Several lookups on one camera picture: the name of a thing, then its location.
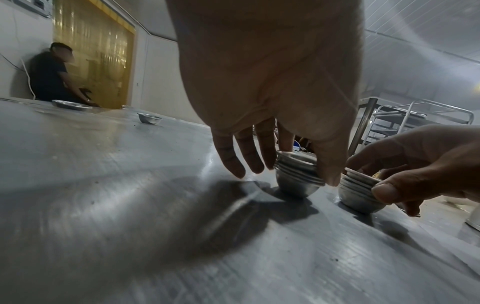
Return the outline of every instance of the dark shirt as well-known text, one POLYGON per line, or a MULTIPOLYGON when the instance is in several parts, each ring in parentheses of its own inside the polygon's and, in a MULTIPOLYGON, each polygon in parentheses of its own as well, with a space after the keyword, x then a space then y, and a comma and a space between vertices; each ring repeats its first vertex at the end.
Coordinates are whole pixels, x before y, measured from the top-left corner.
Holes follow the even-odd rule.
POLYGON ((35 92, 63 92, 66 90, 59 73, 67 72, 65 64, 51 52, 36 55, 30 64, 30 84, 35 92))

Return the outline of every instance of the metal rack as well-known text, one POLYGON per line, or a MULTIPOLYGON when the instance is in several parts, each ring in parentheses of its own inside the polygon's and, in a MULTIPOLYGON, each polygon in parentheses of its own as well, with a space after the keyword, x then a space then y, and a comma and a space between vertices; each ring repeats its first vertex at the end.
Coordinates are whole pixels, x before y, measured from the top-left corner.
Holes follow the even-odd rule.
POLYGON ((369 111, 365 111, 362 121, 358 126, 357 133, 350 145, 350 155, 355 153, 359 145, 363 147, 382 138, 406 132, 417 127, 441 124, 440 122, 429 119, 431 117, 439 117, 447 122, 462 125, 471 125, 475 119, 475 115, 469 110, 426 99, 395 107, 380 106, 375 110, 373 104, 376 104, 378 100, 391 102, 380 97, 369 98, 367 107, 369 111), (430 105, 431 108, 438 109, 436 111, 431 111, 430 109, 413 111, 414 106, 420 104, 430 105), (463 114, 465 114, 465 119, 455 117, 462 116, 463 114))

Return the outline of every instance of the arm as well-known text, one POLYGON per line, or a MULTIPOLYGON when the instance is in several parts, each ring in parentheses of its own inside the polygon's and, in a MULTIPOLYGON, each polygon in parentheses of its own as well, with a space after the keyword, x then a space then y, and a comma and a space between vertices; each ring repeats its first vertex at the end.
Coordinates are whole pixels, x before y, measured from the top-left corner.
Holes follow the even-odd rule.
POLYGON ((78 98, 82 99, 84 102, 87 104, 90 104, 91 101, 88 99, 81 91, 80 89, 75 85, 73 82, 72 78, 67 72, 58 72, 60 75, 60 78, 63 80, 63 82, 66 84, 67 88, 72 91, 78 98))

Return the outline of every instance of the stack of bowls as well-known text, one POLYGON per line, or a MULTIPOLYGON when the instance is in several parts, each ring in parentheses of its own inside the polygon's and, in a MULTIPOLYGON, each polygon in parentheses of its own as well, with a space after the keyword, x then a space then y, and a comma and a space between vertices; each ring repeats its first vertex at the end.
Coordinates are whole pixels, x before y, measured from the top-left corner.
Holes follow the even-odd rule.
POLYGON ((278 151, 275 163, 276 181, 281 191, 306 198, 325 182, 317 174, 317 159, 303 153, 278 151))
POLYGON ((338 195, 341 202, 353 210, 371 214, 385 208, 372 194, 372 188, 381 180, 346 168, 342 174, 338 195))

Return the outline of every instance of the metal table surface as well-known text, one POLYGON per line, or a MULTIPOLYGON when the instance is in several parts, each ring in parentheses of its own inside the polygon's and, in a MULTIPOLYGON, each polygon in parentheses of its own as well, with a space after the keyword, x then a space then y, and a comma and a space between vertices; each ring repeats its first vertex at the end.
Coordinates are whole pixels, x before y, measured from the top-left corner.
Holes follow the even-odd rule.
POLYGON ((479 275, 395 207, 234 179, 208 128, 0 101, 2 303, 472 303, 479 275))

